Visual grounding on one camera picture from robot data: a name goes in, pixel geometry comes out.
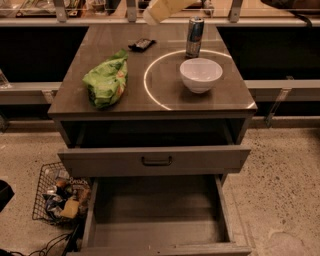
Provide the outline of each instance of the terrazzo floor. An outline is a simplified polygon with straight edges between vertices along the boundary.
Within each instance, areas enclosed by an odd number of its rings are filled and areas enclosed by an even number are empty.
[[[224,184],[235,240],[249,245],[252,256],[320,255],[320,120],[303,123],[268,129],[253,122],[243,141],[252,149],[248,160]],[[1,249],[30,255],[70,232],[32,220],[41,167],[59,162],[64,147],[50,121],[13,122],[0,134],[0,179],[15,192],[0,213]],[[48,255],[61,255],[64,246],[60,242]]]

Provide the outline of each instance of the drawer cabinet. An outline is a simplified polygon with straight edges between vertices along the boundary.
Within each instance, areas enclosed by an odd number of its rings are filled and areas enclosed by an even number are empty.
[[[250,253],[233,239],[221,186],[250,152],[241,142],[256,105],[214,24],[199,56],[220,63],[222,79],[199,95],[183,85],[187,32],[182,23],[89,27],[49,110],[66,169],[95,180],[81,249],[68,256]],[[139,38],[157,43],[128,51],[120,101],[94,108],[83,76]]]
[[[81,252],[70,256],[248,255],[217,175],[97,178]]]

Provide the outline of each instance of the white bowl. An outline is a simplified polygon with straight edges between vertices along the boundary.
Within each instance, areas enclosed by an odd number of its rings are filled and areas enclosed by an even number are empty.
[[[209,91],[222,76],[221,66],[209,59],[194,58],[184,61],[180,66],[182,81],[190,91],[204,93]]]

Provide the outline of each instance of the dark countertop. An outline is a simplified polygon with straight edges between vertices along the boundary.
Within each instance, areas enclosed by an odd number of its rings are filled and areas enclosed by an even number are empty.
[[[225,44],[213,24],[205,24],[200,57],[210,58],[223,68],[215,88],[204,94],[191,93],[182,83],[180,64],[188,24],[103,24],[90,25],[88,32],[54,99],[49,116],[59,120],[103,120],[123,116],[177,116],[223,113],[253,115],[256,105],[241,78]],[[129,50],[140,38],[157,41],[144,53]],[[120,101],[104,110],[90,105],[83,76],[121,48],[128,50],[128,81]],[[154,65],[150,64],[168,54]]]

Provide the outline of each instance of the aluminum can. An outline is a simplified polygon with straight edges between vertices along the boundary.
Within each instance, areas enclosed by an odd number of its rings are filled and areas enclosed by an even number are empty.
[[[186,56],[188,58],[197,58],[199,56],[203,27],[204,20],[202,18],[193,17],[189,20],[189,30],[186,47]]]

